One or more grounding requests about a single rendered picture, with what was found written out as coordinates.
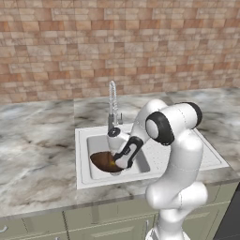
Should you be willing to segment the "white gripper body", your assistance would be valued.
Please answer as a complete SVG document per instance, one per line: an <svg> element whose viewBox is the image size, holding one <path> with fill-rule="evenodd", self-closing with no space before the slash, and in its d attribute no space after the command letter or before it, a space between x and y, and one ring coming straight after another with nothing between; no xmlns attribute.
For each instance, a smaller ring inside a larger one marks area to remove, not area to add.
<svg viewBox="0 0 240 240"><path fill-rule="evenodd" d="M121 145L120 140L109 140L109 148L113 155L118 151L120 145Z"/></svg>

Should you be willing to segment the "white sink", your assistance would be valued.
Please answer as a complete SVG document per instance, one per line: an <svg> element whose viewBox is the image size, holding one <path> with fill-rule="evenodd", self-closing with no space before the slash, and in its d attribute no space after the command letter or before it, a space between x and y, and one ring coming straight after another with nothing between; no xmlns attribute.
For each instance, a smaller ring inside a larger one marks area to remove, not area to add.
<svg viewBox="0 0 240 240"><path fill-rule="evenodd" d="M90 157L110 151L107 130L107 126L75 129L77 189L159 178L166 171L171 147L162 146L152 139L142 147L129 170L115 174L101 171Z"/></svg>

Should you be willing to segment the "silver spring faucet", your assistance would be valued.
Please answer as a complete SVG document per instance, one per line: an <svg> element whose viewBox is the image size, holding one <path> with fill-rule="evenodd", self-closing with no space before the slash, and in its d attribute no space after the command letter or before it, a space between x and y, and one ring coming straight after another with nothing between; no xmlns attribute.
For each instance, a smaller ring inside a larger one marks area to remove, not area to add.
<svg viewBox="0 0 240 240"><path fill-rule="evenodd" d="M109 105L110 111L108 115L108 130L111 130L119 125L118 119L120 118L120 114L118 114L117 93L114 81L110 81L109 84Z"/></svg>

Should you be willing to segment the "brown wooden bowl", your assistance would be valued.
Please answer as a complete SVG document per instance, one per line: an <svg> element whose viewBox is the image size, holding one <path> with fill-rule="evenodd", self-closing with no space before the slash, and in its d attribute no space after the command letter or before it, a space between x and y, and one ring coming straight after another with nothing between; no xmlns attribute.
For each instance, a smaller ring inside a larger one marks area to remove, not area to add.
<svg viewBox="0 0 240 240"><path fill-rule="evenodd" d="M119 168L117 165L109 165L109 160L113 159L113 156L109 151L97 152L95 154L92 154L90 156L90 159L97 168L106 173L119 173L122 171L122 169Z"/></svg>

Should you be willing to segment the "pale green cabinet door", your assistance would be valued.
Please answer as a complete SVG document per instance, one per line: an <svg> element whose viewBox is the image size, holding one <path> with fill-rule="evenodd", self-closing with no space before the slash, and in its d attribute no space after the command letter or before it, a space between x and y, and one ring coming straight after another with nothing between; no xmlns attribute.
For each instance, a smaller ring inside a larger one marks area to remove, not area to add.
<svg viewBox="0 0 240 240"><path fill-rule="evenodd" d="M67 210L65 217L70 240L143 240L145 221L149 231L155 220L154 214L101 219L97 206Z"/></svg>
<svg viewBox="0 0 240 240"><path fill-rule="evenodd" d="M0 217L0 240L68 240L67 228L61 212L36 216Z"/></svg>
<svg viewBox="0 0 240 240"><path fill-rule="evenodd" d="M237 183L207 186L206 205L195 209L183 223L190 240L213 240L236 188Z"/></svg>

